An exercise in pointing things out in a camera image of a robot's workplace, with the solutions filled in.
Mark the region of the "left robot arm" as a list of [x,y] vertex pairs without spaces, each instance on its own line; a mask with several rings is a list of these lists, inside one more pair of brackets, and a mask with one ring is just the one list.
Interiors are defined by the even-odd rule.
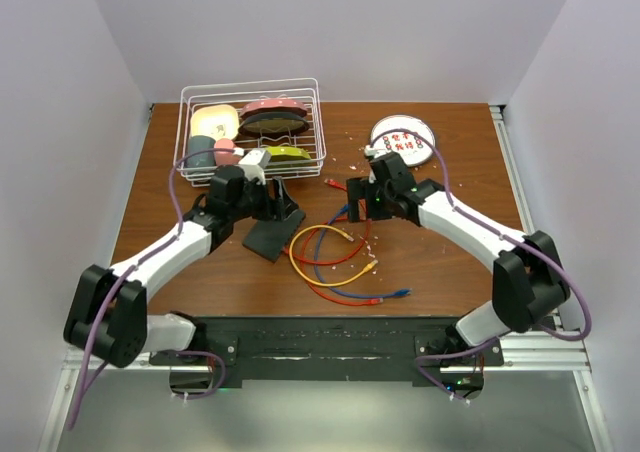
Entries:
[[63,329],[64,340],[87,355],[124,368],[142,353],[172,351],[185,364],[200,362],[207,340],[184,314],[151,315],[148,303],[176,275],[214,252],[237,222],[255,224],[245,243],[275,261],[305,217],[282,179],[266,180],[256,166],[217,169],[207,193],[161,239],[108,267],[85,269]]

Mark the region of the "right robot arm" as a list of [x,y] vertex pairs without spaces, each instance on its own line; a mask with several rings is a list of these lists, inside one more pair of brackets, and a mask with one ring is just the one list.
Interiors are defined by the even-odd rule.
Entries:
[[509,332],[524,333],[570,297],[553,239],[503,226],[466,206],[444,185],[416,181],[396,152],[365,149],[371,172],[347,181],[348,220],[400,218],[447,238],[492,274],[491,299],[464,315],[445,341],[448,358],[469,364],[481,345]]

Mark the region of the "black network switch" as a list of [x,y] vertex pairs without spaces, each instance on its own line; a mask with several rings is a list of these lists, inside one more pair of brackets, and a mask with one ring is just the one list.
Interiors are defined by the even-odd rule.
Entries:
[[276,263],[305,218],[306,213],[298,209],[284,221],[257,221],[242,245],[262,259]]

